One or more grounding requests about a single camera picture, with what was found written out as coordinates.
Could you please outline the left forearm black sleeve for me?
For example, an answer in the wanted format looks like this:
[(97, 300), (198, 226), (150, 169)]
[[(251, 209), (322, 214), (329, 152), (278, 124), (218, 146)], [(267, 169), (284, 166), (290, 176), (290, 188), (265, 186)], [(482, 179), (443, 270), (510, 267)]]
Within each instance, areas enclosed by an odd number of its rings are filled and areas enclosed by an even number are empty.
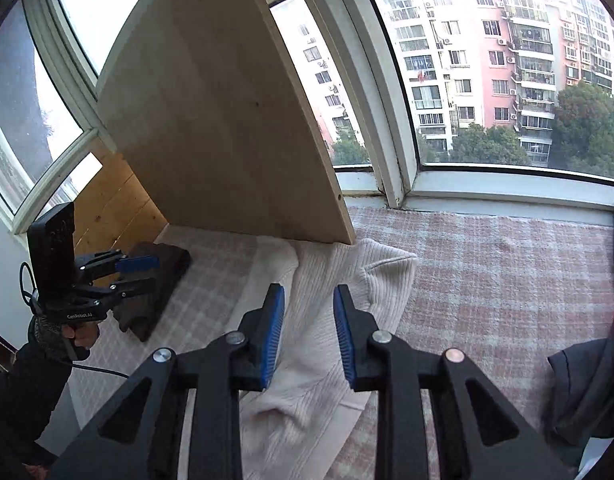
[(66, 386), (72, 367), (57, 361), (35, 341), (0, 373), (0, 479), (35, 479), (56, 455), (38, 443)]

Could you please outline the left hand in knit glove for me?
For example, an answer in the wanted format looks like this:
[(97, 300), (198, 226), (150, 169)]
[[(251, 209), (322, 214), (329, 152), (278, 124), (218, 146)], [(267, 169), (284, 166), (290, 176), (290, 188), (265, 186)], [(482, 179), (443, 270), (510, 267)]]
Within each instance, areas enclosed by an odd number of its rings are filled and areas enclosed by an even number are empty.
[(75, 327), (55, 324), (44, 316), (34, 316), (28, 330), (29, 341), (50, 359), (62, 363), (86, 361), (100, 337), (98, 323), (80, 323)]

